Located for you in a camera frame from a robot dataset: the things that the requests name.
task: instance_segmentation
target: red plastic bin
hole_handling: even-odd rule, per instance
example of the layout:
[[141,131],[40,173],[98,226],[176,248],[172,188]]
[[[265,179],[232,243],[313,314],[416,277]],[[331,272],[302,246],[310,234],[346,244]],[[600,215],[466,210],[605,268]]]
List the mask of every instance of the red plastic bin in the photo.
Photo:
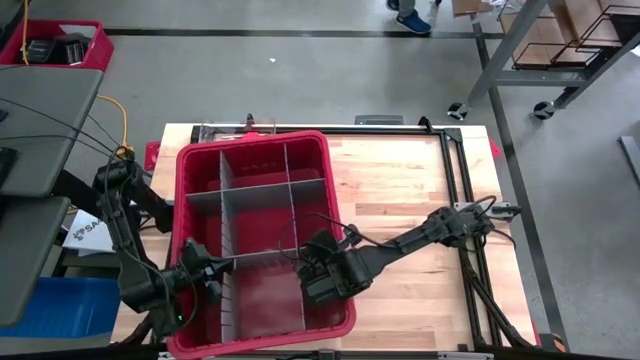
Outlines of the red plastic bin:
[[[22,26],[23,21],[11,35],[7,45],[0,52],[1,65],[22,64],[20,56],[22,49]],[[29,20],[27,23],[27,38],[53,38],[64,35],[65,31],[60,26],[91,26],[95,27],[95,35],[89,43],[89,48],[84,57],[84,61],[77,65],[41,65],[34,66],[63,67],[79,69],[95,69],[106,72],[113,55],[114,46],[102,28],[102,23],[97,21],[73,21],[73,20]]]
[[[279,239],[283,249],[298,247],[320,229],[342,237],[321,217],[301,217],[319,212],[339,220],[329,147],[317,131],[189,145],[178,155],[175,195],[171,264],[188,238],[229,256],[277,250]],[[195,359],[351,331],[353,300],[307,302],[293,266],[277,254],[225,274],[222,303],[203,305],[198,294],[194,321],[169,339],[169,351]],[[191,314],[191,292],[180,303],[182,314]]]

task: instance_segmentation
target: metal cart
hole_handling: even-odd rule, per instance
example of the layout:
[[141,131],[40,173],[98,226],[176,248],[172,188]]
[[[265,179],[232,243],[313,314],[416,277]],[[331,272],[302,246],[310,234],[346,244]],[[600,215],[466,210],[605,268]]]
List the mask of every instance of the metal cart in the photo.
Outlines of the metal cart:
[[[541,101],[533,108],[533,115],[536,118],[549,119],[556,110],[566,108],[616,61],[640,43],[640,23],[637,22],[640,20],[640,16],[615,15],[611,17],[610,21],[614,22],[614,27],[619,33],[621,46],[603,47],[586,67],[505,70],[512,54],[549,2],[550,0],[528,0],[523,5],[494,55],[490,59],[485,59],[488,61],[486,64],[483,63],[484,70],[473,86],[466,102],[456,102],[449,107],[447,114],[450,117],[464,120],[473,106],[494,86],[564,87],[558,98],[553,101]],[[478,34],[476,41],[479,42],[477,44],[479,50],[485,49],[486,52],[486,44],[479,24],[474,24],[474,31]]]

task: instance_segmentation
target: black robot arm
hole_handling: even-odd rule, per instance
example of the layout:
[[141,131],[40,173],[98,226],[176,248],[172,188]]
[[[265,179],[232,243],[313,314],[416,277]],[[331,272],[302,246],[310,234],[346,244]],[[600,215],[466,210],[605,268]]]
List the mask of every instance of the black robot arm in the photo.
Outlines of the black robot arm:
[[[184,289],[200,283],[209,302],[220,301],[220,276],[231,271],[232,260],[210,256],[191,240],[181,249],[179,265],[160,270],[147,257],[139,234],[140,210],[154,217],[158,230],[166,233],[171,231],[173,207],[146,185],[132,153],[117,161],[114,156],[98,169],[93,188],[99,193],[98,205],[120,262],[120,297],[137,313],[149,311],[145,321],[157,336],[172,335],[185,324],[188,314],[180,313],[177,299]],[[140,210],[130,206],[131,201]]]
[[[296,273],[302,291],[313,302],[324,303],[353,297],[366,290],[385,266],[429,244],[464,248],[474,236],[485,236],[494,229],[480,205],[474,203],[456,211],[441,207],[429,214],[420,226],[382,244],[355,247],[363,237],[349,225],[347,237],[337,242],[331,232],[314,235],[300,251]],[[480,282],[468,257],[463,257],[462,269],[489,314],[497,321],[512,346],[533,347],[509,323],[490,293]]]

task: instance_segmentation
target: butcher block tabletop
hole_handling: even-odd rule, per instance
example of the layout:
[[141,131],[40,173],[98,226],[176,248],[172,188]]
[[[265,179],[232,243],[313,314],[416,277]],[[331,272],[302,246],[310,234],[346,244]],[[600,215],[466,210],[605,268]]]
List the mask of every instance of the butcher block tabletop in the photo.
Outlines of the butcher block tabletop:
[[[173,200],[176,156],[189,144],[193,125],[196,124],[165,127],[151,187],[166,200]],[[323,125],[311,127],[322,129]],[[500,201],[500,185],[485,128],[459,128],[475,198],[496,195]],[[341,222],[356,224],[364,234],[383,241],[421,224],[438,207],[449,205],[438,137],[352,134],[327,138]],[[459,196],[464,198],[453,146],[451,154]],[[496,222],[496,226],[509,232],[504,222]],[[153,229],[144,230],[141,235],[149,258],[162,268],[170,234]],[[535,343],[513,245],[492,233],[485,253],[496,302],[522,336]],[[477,296],[476,302],[483,335],[490,341],[486,311]],[[430,245],[387,266],[370,289],[356,296],[355,304],[357,321],[348,335],[278,349],[447,351],[456,350],[458,344],[473,347],[456,249]],[[125,338],[143,317],[121,304],[112,340]]]

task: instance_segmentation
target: concrete floor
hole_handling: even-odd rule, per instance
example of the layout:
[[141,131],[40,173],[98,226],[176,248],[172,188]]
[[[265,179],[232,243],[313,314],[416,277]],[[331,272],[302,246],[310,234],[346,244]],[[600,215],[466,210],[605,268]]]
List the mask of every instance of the concrete floor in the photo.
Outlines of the concrete floor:
[[[418,0],[428,13],[427,0]],[[34,0],[34,17],[95,19],[108,27],[397,30],[383,0]],[[437,31],[470,31],[444,1]],[[483,24],[485,31],[497,24]],[[101,93],[130,117],[129,141],[143,149],[167,122],[237,122],[252,112],[280,123],[353,123],[358,114],[426,115],[453,124],[445,109],[464,100],[480,74],[473,40],[353,38],[113,37],[116,53]],[[640,187],[616,139],[640,137],[640,58],[625,56],[569,109],[547,122],[528,118],[559,89],[509,88],[501,95],[572,351],[640,357]],[[92,114],[120,134],[117,109]],[[465,124],[499,142],[485,99]],[[95,125],[86,129],[101,138]],[[68,169],[90,181],[100,155],[76,146]],[[503,158],[503,194],[514,199]],[[521,224],[520,271],[532,317],[545,320]]]

